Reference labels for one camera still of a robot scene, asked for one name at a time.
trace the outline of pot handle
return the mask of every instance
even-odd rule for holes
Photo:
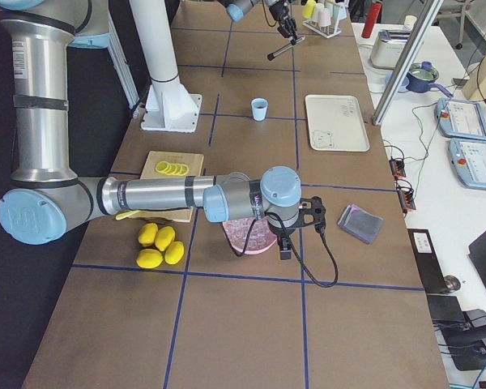
[[[452,97],[454,97],[454,95],[452,93],[450,93],[445,87],[443,87],[442,85],[440,85],[439,83],[430,83],[428,85],[428,88],[437,88],[439,89],[441,92],[443,92],[443,94],[446,96],[446,97],[449,97],[450,99]]]

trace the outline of brown table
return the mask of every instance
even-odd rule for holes
[[[235,257],[202,212],[174,224],[186,259],[146,271],[134,261],[143,221],[103,217],[88,226],[25,388],[448,387],[380,129],[366,124],[368,152],[309,147],[305,95],[356,96],[366,123],[373,112],[351,24],[329,40],[300,26],[306,41],[268,62],[285,41],[263,18],[256,6],[231,24],[219,4],[181,3],[173,42],[182,83],[203,94],[198,129],[150,133],[134,119],[112,175],[137,177],[150,150],[203,153],[209,175],[290,166],[326,206],[339,284],[320,289],[276,247]],[[251,118],[256,96],[270,102],[264,122]],[[336,226],[349,203],[383,217],[373,244]],[[331,280],[318,235],[293,240]]]

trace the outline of white table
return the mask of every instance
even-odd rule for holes
[[[353,24],[360,57],[368,78],[369,90],[375,106],[382,96],[385,74],[389,71],[372,67],[369,55],[378,30],[401,29],[402,26],[377,24],[371,37],[362,38],[363,24]],[[462,78],[465,70],[458,60],[439,27],[431,27],[424,44],[416,57],[416,62],[430,61],[439,71],[437,80],[444,86],[452,84],[452,78]],[[454,98],[464,99],[460,90],[448,88]],[[417,106],[431,105],[444,95],[441,92],[399,93],[389,107],[382,123],[382,137],[386,144],[391,143],[401,148],[405,157],[416,159],[424,157],[425,150],[418,137],[420,128],[411,110]],[[416,110],[423,124],[422,139],[430,146],[428,158],[424,162],[406,160],[407,180],[416,192],[416,211],[409,212],[405,219],[409,229],[428,229],[444,275],[456,276],[462,283],[459,291],[454,293],[463,310],[482,309],[486,311],[486,289],[482,284],[473,264],[468,258],[470,245],[486,230],[486,191],[464,187],[458,180],[448,154],[448,139],[441,135],[434,116],[435,105]],[[392,150],[394,157],[401,156]],[[451,357],[443,355],[449,381],[471,385],[477,371],[461,372],[457,370]]]

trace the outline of paper cup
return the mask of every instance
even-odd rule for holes
[[[258,122],[264,120],[266,116],[266,110],[268,109],[268,101],[266,99],[262,99],[258,97],[257,99],[252,100],[252,116],[254,120]]]

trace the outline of table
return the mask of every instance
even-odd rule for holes
[[[376,106],[388,71],[372,67],[370,45],[380,29],[400,29],[402,26],[377,24],[369,39],[361,37],[363,26],[353,24],[353,31]],[[452,84],[453,77],[465,76],[463,65],[439,27],[430,28],[416,61],[431,61],[440,72],[438,82],[445,86]],[[465,98],[460,89],[449,87],[449,90],[454,93],[454,98]],[[418,140],[420,128],[411,110],[436,103],[443,96],[440,92],[398,94],[382,123],[383,139],[403,149],[405,156],[424,157],[425,150]],[[482,103],[482,106],[486,117],[486,105]],[[437,120],[434,109],[435,106],[416,110],[424,128],[422,139],[425,144],[430,143],[430,147],[424,164],[407,161],[407,180],[416,186],[419,176],[419,185],[417,209],[407,214],[406,225],[409,229],[429,230],[443,274],[456,276],[461,281],[461,288],[454,295],[462,309],[486,311],[486,289],[468,258],[468,245],[486,230],[486,191],[467,189],[457,179],[448,157],[448,139],[439,130],[435,131]],[[400,156],[397,151],[393,154],[394,157]],[[455,369],[450,357],[443,356],[443,360],[451,383],[471,385],[478,372],[460,372]]]
[[[175,224],[186,258],[143,270],[134,261],[143,221],[103,217],[88,226],[23,387],[448,387],[380,129],[366,123],[368,152],[309,147],[306,94],[353,95],[365,118],[373,112],[351,24],[330,40],[300,27],[306,41],[268,62],[284,40],[262,18],[256,7],[231,24],[218,4],[181,3],[173,42],[181,81],[203,94],[198,128],[147,133],[140,115],[112,175],[137,178],[150,150],[201,152],[205,174],[290,166],[303,195],[326,205],[339,284],[320,289],[276,247],[236,258],[200,211]],[[256,96],[270,102],[263,122],[251,118]],[[337,227],[349,203],[384,218],[372,245]],[[331,280],[313,230],[293,240]]]

